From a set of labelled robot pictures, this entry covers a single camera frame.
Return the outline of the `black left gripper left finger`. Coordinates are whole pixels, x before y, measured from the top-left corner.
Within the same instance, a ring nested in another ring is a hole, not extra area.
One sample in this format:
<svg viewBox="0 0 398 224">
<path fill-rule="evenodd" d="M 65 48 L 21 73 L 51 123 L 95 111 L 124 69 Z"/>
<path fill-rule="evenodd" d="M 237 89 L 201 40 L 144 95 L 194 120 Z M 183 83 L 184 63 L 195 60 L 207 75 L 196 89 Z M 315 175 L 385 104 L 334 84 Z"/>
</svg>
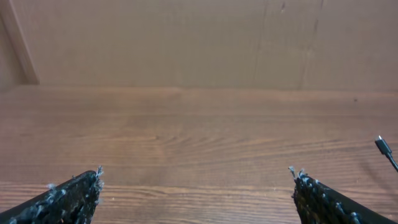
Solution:
<svg viewBox="0 0 398 224">
<path fill-rule="evenodd" d="M 91 223 L 104 187 L 102 175 L 103 167 L 99 166 L 60 185 L 48 184 L 48 191 L 1 212 L 1 223 Z"/>
</svg>

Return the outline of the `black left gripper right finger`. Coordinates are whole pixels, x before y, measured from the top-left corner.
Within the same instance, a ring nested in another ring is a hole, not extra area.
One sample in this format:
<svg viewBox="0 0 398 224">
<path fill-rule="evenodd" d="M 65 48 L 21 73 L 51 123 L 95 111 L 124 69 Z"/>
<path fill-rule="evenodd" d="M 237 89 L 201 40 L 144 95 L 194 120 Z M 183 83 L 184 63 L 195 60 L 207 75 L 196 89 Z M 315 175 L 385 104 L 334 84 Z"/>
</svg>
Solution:
<svg viewBox="0 0 398 224">
<path fill-rule="evenodd" d="M 397 224 L 343 194 L 329 188 L 304 170 L 289 167 L 295 182 L 292 195 L 297 213 L 305 224 Z"/>
</svg>

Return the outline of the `black usb cable long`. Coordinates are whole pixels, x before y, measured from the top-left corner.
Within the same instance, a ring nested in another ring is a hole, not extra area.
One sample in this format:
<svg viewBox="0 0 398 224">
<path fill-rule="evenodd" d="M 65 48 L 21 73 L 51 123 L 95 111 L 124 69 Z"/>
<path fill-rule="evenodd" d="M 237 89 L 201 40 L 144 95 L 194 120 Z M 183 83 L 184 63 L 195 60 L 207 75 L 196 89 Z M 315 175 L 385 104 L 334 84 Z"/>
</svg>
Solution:
<svg viewBox="0 0 398 224">
<path fill-rule="evenodd" d="M 377 148 L 379 149 L 380 153 L 382 155 L 384 155 L 389 160 L 389 162 L 391 163 L 393 168 L 398 172 L 397 162 L 394 160 L 394 158 L 392 156 L 392 150 L 389 147 L 389 145 L 387 144 L 387 142 L 384 140 L 384 138 L 382 138 L 381 136 L 378 136 L 374 142 L 375 142 Z"/>
</svg>

